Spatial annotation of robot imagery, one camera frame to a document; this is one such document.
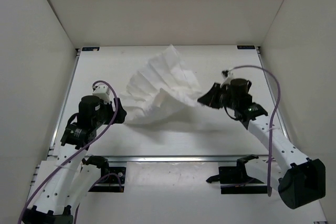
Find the white pleated skirt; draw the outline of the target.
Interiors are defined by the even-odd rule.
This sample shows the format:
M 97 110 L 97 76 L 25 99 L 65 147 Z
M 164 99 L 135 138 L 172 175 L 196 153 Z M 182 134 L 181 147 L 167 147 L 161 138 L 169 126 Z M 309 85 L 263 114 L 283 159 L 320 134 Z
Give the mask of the white pleated skirt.
M 197 99 L 202 94 L 194 72 L 170 45 L 139 68 L 120 94 L 127 112 L 125 123 L 142 125 L 164 120 L 184 108 L 198 107 Z

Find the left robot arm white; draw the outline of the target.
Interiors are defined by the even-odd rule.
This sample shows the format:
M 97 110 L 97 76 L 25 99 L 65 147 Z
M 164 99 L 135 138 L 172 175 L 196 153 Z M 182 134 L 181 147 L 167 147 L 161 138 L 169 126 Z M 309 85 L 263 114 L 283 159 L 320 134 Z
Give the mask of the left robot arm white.
M 84 195 L 96 181 L 110 176 L 106 158 L 85 158 L 90 145 L 102 136 L 97 130 L 122 124 L 126 115 L 119 98 L 108 102 L 96 95 L 82 97 L 65 127 L 55 169 L 28 199 L 18 223 L 73 223 Z

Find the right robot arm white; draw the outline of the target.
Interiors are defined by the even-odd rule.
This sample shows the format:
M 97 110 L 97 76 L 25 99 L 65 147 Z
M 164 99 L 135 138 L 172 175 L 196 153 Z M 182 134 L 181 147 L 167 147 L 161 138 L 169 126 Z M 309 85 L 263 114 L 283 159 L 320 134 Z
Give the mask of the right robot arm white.
M 198 103 L 213 109 L 232 109 L 234 121 L 240 122 L 255 136 L 276 161 L 264 162 L 255 154 L 236 161 L 235 175 L 241 182 L 257 179 L 279 193 L 290 209 L 296 209 L 326 195 L 325 171 L 322 161 L 311 159 L 298 150 L 271 122 L 267 111 L 253 102 L 249 94 L 251 82 L 233 79 L 228 84 L 215 83 Z

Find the right blue corner label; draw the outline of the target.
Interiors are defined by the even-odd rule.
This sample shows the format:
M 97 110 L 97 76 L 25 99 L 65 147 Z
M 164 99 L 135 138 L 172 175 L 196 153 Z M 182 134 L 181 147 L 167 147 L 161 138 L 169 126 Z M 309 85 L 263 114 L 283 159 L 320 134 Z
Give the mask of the right blue corner label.
M 250 45 L 237 45 L 238 50 L 255 50 L 255 46 Z

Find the blue corner label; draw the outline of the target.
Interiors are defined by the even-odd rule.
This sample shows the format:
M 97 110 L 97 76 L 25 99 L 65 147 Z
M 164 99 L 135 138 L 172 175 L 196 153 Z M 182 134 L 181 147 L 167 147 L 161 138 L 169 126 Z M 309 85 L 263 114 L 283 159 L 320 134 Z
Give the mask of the blue corner label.
M 81 51 L 99 51 L 100 47 L 82 47 Z
M 250 45 L 237 45 L 238 50 L 255 50 L 255 46 Z

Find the left blue corner label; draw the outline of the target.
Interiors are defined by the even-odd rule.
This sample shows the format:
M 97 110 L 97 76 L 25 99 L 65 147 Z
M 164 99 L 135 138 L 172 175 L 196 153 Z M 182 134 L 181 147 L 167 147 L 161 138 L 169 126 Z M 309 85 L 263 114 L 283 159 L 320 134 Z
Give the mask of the left blue corner label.
M 82 47 L 81 51 L 99 51 L 100 47 Z

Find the aluminium table front rail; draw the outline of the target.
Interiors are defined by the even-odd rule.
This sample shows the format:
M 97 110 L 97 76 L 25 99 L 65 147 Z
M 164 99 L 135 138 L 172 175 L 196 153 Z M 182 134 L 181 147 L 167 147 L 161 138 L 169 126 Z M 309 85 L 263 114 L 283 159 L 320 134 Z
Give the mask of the aluminium table front rail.
M 243 155 L 206 155 L 206 156 L 104 156 L 109 162 L 234 162 Z

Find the aluminium right side rail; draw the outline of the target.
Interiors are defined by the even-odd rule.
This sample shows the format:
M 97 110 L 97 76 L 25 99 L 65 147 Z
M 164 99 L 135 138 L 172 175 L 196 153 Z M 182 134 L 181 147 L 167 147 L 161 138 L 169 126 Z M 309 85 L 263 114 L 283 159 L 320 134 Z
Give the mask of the aluminium right side rail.
M 269 67 L 266 65 L 266 62 L 264 60 L 264 57 L 263 57 L 263 54 L 262 54 L 262 51 L 261 51 L 261 47 L 257 46 L 256 51 L 257 51 L 258 58 L 259 58 L 261 66 L 263 68 L 269 70 Z M 276 105 L 278 91 L 277 91 L 275 80 L 268 73 L 265 73 L 264 76 L 265 76 L 265 79 L 266 79 L 266 82 L 267 82 L 267 86 L 268 86 L 272 101 L 273 101 L 274 105 Z M 286 123 L 283 119 L 283 116 L 282 116 L 282 113 L 281 113 L 281 110 L 280 110 L 280 106 L 277 107 L 276 120 L 277 120 L 277 124 L 280 126 L 284 136 L 291 142 L 291 139 L 290 139 L 287 127 L 286 127 Z

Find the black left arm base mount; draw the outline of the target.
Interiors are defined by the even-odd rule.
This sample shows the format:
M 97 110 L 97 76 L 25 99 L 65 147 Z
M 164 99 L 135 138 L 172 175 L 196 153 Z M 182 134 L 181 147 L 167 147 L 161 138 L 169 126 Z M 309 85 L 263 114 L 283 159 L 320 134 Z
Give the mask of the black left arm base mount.
M 94 182 L 89 192 L 95 193 L 123 193 L 126 167 L 110 166 L 107 158 L 91 155 L 82 159 L 84 167 L 94 166 L 100 172 L 100 178 Z

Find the aluminium left side rail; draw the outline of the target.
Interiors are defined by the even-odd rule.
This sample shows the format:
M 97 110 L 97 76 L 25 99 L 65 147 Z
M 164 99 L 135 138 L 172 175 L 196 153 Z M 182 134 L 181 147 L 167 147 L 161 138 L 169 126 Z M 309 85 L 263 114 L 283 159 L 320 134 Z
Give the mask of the aluminium left side rail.
M 58 114 L 58 117 L 57 117 L 56 125 L 54 127 L 54 131 L 53 131 L 53 134 L 52 134 L 52 137 L 51 137 L 51 140 L 50 140 L 47 156 L 49 156 L 49 153 L 51 151 L 53 151 L 54 148 L 55 148 L 55 142 L 56 142 L 57 134 L 58 134 L 58 131 L 59 131 L 59 128 L 60 128 L 60 122 L 62 120 L 64 110 L 65 110 L 65 106 L 66 106 L 66 103 L 67 103 L 67 100 L 68 100 L 68 97 L 69 97 L 69 92 L 70 92 L 70 89 L 71 89 L 71 86 L 72 86 L 72 83 L 73 83 L 73 78 L 74 78 L 76 68 L 77 68 L 77 65 L 78 65 L 80 53 L 81 53 L 81 48 L 76 48 L 75 63 L 74 63 L 73 68 L 71 70 L 70 77 L 69 77 L 69 80 L 68 80 L 68 83 L 67 83 L 67 86 L 66 86 L 66 89 L 65 89 L 65 95 L 64 95 L 64 98 L 62 100 L 62 104 L 61 104 L 60 111 L 59 111 L 59 114 Z

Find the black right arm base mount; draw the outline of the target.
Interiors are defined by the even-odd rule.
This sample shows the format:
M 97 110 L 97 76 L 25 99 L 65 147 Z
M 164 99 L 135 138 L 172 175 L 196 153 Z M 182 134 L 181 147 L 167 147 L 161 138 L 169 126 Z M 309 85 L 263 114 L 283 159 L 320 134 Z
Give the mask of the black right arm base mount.
M 260 161 L 260 158 L 251 154 L 239 158 L 236 166 L 220 166 L 218 174 L 210 176 L 206 182 L 219 182 L 222 195 L 267 194 L 267 186 L 262 181 L 247 175 L 245 165 L 251 161 Z

